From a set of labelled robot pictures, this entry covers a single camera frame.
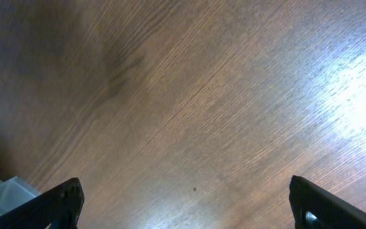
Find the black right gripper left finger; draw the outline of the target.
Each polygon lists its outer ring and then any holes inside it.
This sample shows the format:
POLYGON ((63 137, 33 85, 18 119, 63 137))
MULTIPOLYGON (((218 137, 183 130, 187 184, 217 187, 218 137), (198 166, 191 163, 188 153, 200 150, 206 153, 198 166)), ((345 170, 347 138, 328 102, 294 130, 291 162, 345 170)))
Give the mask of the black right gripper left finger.
POLYGON ((0 229, 76 229, 84 201, 81 183, 74 177, 0 216, 0 229))

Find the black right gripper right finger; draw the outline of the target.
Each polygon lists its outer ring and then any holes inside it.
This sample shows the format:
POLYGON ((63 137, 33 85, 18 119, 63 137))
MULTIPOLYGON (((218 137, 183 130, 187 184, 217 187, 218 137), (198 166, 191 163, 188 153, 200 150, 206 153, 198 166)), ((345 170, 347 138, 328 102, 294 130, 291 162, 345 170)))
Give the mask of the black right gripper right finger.
POLYGON ((366 213, 301 176, 292 176, 295 228, 366 228, 366 213))

